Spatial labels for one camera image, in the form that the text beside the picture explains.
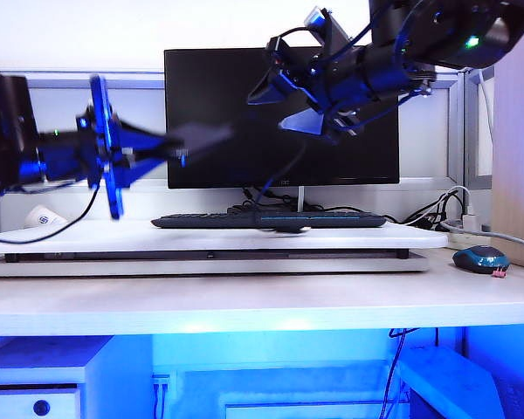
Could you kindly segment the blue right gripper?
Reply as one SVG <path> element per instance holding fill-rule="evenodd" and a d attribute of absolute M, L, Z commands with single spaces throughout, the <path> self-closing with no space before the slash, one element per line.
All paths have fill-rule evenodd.
<path fill-rule="evenodd" d="M 266 46 L 270 67 L 249 93 L 247 103 L 279 103 L 293 93 L 303 93 L 307 107 L 285 117 L 279 129 L 328 141 L 337 141 L 341 134 L 362 134 L 368 122 L 358 112 L 371 103 L 363 64 L 370 46 L 350 45 L 341 52 L 334 49 L 335 39 L 328 37 L 316 54 L 304 57 L 283 36 L 271 38 Z"/>

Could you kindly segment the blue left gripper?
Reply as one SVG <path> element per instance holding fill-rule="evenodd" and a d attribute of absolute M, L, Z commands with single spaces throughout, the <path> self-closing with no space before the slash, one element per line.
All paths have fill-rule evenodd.
<path fill-rule="evenodd" d="M 87 147 L 91 159 L 86 162 L 86 180 L 90 189 L 97 189 L 101 182 L 104 183 L 110 216 L 119 220 L 124 214 L 122 188 L 129 188 L 133 182 L 164 162 L 172 161 L 184 167 L 188 153 L 184 150 L 153 150 L 182 148 L 184 140 L 173 135 L 149 132 L 123 120 L 115 122 L 116 134 L 105 78 L 92 74 L 89 84 L 92 104 L 76 117 L 78 133 L 90 134 L 92 138 L 92 145 Z M 140 151 L 122 157 L 120 147 Z M 121 157 L 118 176 L 114 166 Z"/>

